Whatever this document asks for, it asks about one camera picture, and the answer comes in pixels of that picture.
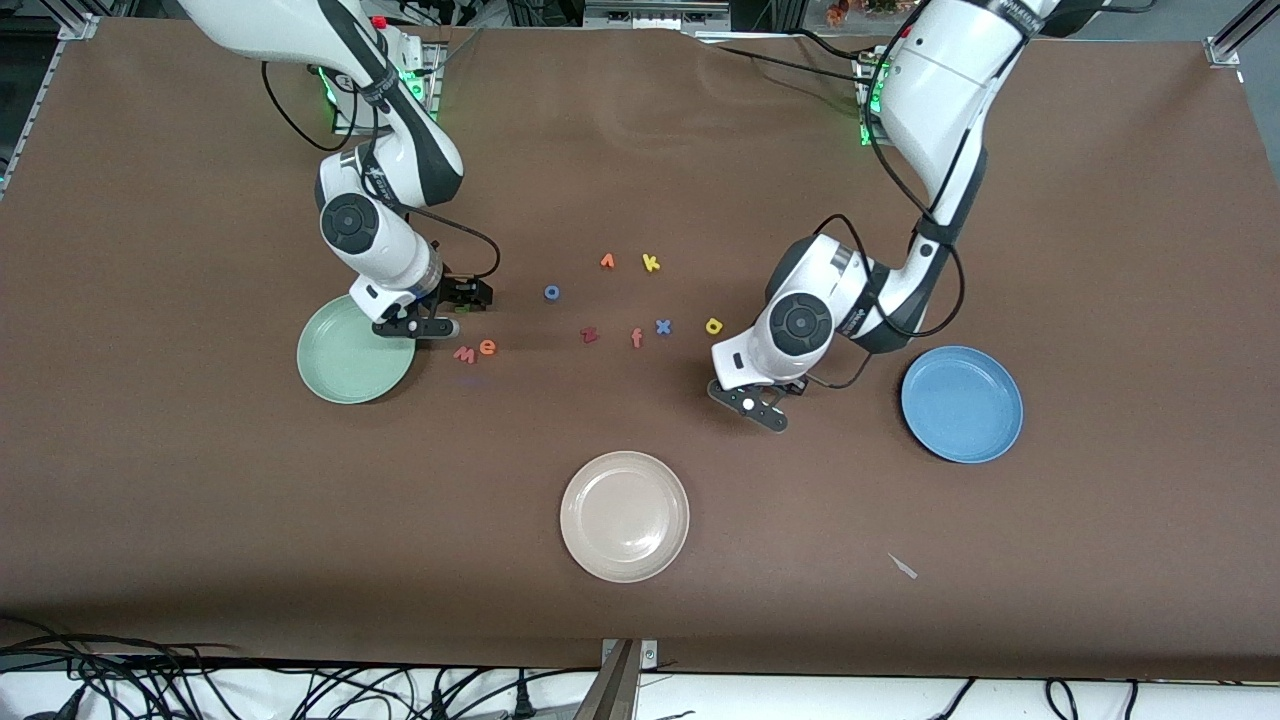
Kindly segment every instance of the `white floor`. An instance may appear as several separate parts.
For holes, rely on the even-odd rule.
[[[357,676],[371,682],[387,670],[370,670]],[[445,684],[463,676],[453,670]],[[515,679],[513,670],[494,670],[472,683],[451,707],[461,711],[472,700]],[[594,674],[568,674],[530,683],[530,698],[536,707],[577,703]],[[221,670],[214,673],[218,687],[243,720],[288,720],[307,692],[307,676],[280,675],[265,670]],[[419,705],[430,696],[435,670],[412,673]],[[207,720],[228,720],[207,687],[192,680],[195,696]],[[645,675],[641,678],[636,720],[669,719],[692,711],[690,720],[744,720],[769,717],[803,720],[931,720],[940,715],[963,680],[906,678],[803,678],[744,675]],[[78,683],[60,673],[10,673],[0,675],[0,720],[22,720],[35,712],[58,710]],[[380,685],[410,697],[403,676]],[[1121,720],[1129,685],[1125,683],[1071,682],[1080,720]],[[355,688],[333,692],[311,708],[307,717],[328,717]],[[979,680],[960,703],[952,720],[1056,720],[1044,701],[1039,680]],[[134,706],[137,696],[119,696]],[[468,716],[513,707],[515,692],[486,702]],[[1060,702],[1064,711],[1065,701]],[[402,720],[401,706],[390,716],[381,702],[352,706],[340,715],[348,720]],[[105,701],[86,696],[79,720],[109,720]],[[1143,683],[1134,706],[1133,720],[1277,720],[1280,688],[1229,687],[1217,684]]]

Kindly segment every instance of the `small debris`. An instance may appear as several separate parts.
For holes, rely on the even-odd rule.
[[[916,579],[916,578],[919,578],[919,577],[920,577],[920,574],[919,574],[919,573],[916,573],[915,570],[911,570],[911,569],[910,569],[910,568],[909,568],[909,566],[906,565],[906,562],[902,562],[902,561],[901,561],[901,560],[899,560],[897,557],[893,557],[893,553],[892,553],[892,552],[890,552],[890,553],[887,553],[887,555],[888,555],[890,560],[892,560],[892,561],[893,561],[893,565],[897,565],[897,569],[899,569],[899,570],[901,570],[901,571],[906,573],[906,577],[908,577],[908,578],[911,578],[911,579],[914,580],[914,579]]]

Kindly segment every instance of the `table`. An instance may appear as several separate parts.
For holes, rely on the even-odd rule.
[[[1280,195],[1198,46],[1033,44],[988,122],[964,311],[788,401],[782,436],[705,397],[701,327],[746,327],[829,213],[901,258],[915,214],[847,85],[658,31],[486,31],[448,72],[467,178],[440,210],[502,242],[497,304],[392,395],[334,406],[293,354],[351,275],[316,232],[320,155],[257,64],[182,22],[105,19],[68,49],[0,202],[0,606],[292,657],[564,666],[643,635],[691,670],[1280,671]],[[319,131],[314,79],[273,78]],[[495,356],[451,357],[483,338]],[[943,462],[904,427],[897,383],[940,343],[1018,379],[998,461]],[[859,360],[844,343],[822,370]],[[636,585],[579,569],[557,525],[572,473],[620,448],[692,507]]]

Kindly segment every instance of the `black joint cap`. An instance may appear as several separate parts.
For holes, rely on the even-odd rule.
[[[769,313],[769,332],[778,350],[800,356],[822,347],[831,337],[831,310],[806,292],[788,295]]]
[[[339,195],[320,213],[320,232],[329,245],[347,255],[360,255],[374,246],[378,209],[364,195]]]

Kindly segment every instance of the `beige plate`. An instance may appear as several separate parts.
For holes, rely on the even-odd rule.
[[[591,460],[561,502],[561,536],[588,573],[637,583],[662,573],[689,534],[689,497],[657,457],[620,450]]]

